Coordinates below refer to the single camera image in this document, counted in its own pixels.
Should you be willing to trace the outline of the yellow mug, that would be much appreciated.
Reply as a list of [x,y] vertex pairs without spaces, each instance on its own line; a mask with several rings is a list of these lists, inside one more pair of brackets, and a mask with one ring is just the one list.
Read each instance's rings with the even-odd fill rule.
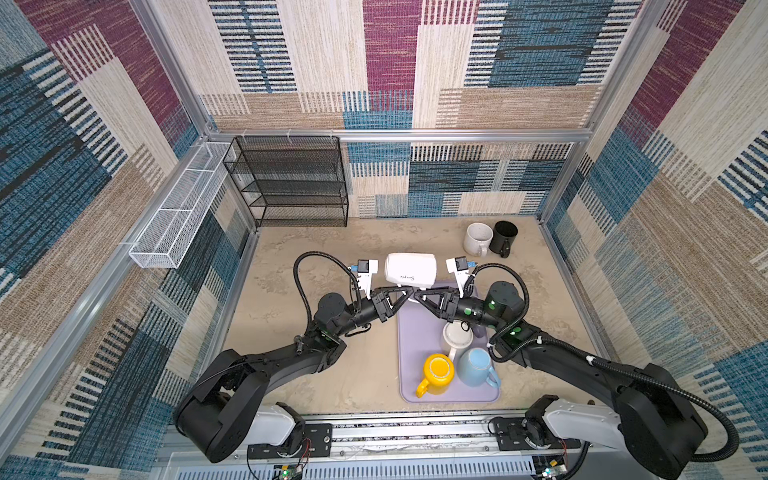
[[444,354],[430,355],[423,365],[423,378],[416,387],[416,396],[427,394],[442,395],[451,385],[455,376],[452,360]]

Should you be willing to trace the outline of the white speckled mug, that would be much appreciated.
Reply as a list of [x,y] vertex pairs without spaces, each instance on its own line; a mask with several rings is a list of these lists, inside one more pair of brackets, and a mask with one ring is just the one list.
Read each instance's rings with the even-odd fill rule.
[[465,231],[464,251],[468,256],[485,257],[493,238],[493,229],[485,223],[472,223]]

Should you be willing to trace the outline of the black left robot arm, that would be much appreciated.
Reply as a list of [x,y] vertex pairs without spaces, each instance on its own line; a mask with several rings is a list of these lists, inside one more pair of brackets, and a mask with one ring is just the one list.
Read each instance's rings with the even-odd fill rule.
[[375,320],[387,321],[415,291],[381,287],[350,304],[341,294],[328,293],[319,300],[305,333],[291,344],[259,354],[221,352],[176,407],[177,431],[212,463],[241,445],[270,445],[285,456],[299,453],[306,442],[305,421],[284,403],[276,410],[263,409],[263,398],[296,378],[333,366],[346,349],[344,336]]

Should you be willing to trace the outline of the black mug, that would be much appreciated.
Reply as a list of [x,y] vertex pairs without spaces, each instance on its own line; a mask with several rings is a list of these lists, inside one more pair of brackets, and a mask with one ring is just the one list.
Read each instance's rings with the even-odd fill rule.
[[508,258],[517,234],[518,227],[514,223],[506,220],[496,222],[489,250],[501,258]]

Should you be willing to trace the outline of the white tall mug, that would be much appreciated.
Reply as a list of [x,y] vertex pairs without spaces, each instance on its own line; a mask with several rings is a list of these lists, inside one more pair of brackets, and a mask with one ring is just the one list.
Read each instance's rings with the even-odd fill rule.
[[437,260],[433,254],[390,253],[385,260],[385,278],[399,286],[426,290],[437,277]]

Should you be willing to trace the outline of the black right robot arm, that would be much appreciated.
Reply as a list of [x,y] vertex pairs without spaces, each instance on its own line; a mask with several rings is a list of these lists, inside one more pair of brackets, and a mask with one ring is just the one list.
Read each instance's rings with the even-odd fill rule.
[[557,439],[575,439],[621,449],[664,479],[678,478],[691,462],[722,459],[720,453],[698,450],[708,435],[698,412],[714,417],[720,412],[681,389],[664,368],[612,362],[527,323],[530,301],[523,286],[497,281],[485,298],[477,298],[469,292],[473,285],[433,288],[413,297],[441,320],[492,329],[494,362],[545,372],[601,403],[568,404],[556,395],[542,396],[521,422],[529,443],[547,447]]

